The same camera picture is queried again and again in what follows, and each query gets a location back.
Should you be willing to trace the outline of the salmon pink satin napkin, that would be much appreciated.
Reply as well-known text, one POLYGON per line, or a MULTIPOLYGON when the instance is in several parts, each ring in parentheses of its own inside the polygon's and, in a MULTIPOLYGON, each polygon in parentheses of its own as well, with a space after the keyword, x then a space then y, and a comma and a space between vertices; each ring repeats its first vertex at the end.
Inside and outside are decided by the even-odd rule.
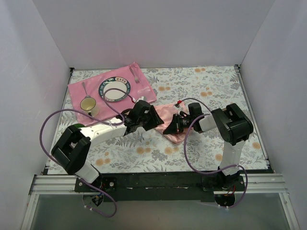
MULTIPOLYGON (((164 124, 157 126, 155 130, 158 131, 160 134, 163 134, 164 130, 170 125, 173 118, 173 114, 178 113, 178 110, 173 106, 173 104, 157 105, 155 106, 155 109, 164 122, 164 124)), ((188 128, 184 128, 184 131, 182 133, 163 135, 171 142, 175 144, 180 144, 184 141, 187 130, 188 128)))

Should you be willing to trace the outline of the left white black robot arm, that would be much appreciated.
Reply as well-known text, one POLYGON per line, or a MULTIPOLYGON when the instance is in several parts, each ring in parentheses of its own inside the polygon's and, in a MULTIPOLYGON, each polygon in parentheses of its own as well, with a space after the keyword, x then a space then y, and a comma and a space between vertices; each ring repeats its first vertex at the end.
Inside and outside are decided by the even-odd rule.
POLYGON ((109 121, 93 126, 75 124, 67 127, 51 150, 51 156, 67 174, 85 181, 90 191, 102 186, 101 173, 87 161, 91 147, 113 138, 124 137, 139 127, 148 131, 164 124, 155 107, 139 100, 131 109, 126 109, 109 121))

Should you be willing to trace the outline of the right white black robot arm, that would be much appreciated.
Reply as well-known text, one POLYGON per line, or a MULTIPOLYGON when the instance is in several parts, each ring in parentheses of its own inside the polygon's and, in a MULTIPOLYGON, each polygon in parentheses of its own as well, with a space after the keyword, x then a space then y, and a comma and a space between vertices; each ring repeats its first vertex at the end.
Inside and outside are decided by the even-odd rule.
POLYGON ((218 170, 201 172, 194 167, 191 169, 202 174, 202 187, 208 191, 213 189, 226 191, 233 188, 241 181, 239 162, 245 142, 254 131, 252 122, 235 103, 224 109, 212 110, 209 114, 202 112, 200 103, 189 104, 188 110, 188 113, 174 114, 163 134, 179 134, 185 128, 187 132, 193 129, 198 133, 217 128, 224 140, 222 161, 218 170))

